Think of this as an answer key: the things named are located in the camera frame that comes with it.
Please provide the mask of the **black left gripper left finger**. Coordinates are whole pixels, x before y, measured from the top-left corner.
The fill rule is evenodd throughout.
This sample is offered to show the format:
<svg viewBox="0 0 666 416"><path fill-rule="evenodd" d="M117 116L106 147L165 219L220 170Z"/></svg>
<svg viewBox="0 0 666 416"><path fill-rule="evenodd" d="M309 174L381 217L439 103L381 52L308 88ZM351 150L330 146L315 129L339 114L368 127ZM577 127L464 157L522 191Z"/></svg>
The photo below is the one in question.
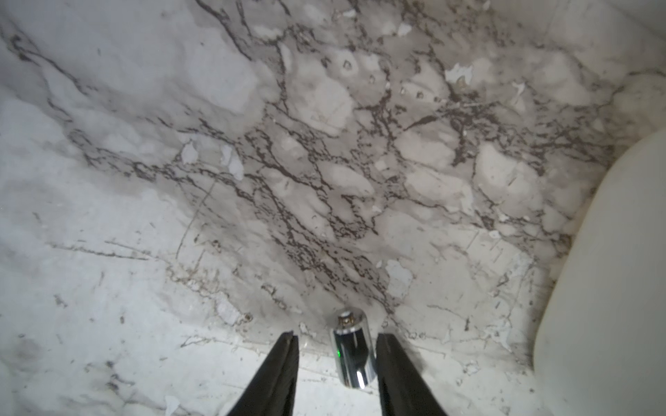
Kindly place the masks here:
<svg viewBox="0 0 666 416"><path fill-rule="evenodd" d="M284 332L227 415L292 416L298 364L298 337Z"/></svg>

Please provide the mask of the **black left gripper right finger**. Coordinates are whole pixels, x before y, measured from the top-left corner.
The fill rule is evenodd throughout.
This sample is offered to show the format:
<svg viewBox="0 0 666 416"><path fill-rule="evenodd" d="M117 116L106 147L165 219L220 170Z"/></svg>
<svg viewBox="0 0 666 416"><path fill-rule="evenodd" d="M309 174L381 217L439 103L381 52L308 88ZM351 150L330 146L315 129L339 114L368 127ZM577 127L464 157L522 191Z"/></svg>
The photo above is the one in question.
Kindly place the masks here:
<svg viewBox="0 0 666 416"><path fill-rule="evenodd" d="M392 334L377 337L376 372L383 416L447 415Z"/></svg>

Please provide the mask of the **stepped chrome socket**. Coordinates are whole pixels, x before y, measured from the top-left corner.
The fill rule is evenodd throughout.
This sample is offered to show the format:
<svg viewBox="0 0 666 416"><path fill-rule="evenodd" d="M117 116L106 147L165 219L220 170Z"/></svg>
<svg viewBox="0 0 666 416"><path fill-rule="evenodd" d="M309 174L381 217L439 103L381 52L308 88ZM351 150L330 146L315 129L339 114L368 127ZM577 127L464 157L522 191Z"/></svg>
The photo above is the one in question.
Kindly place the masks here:
<svg viewBox="0 0 666 416"><path fill-rule="evenodd" d="M329 318L338 375L347 388L364 389L376 379L376 355L365 313L348 307Z"/></svg>

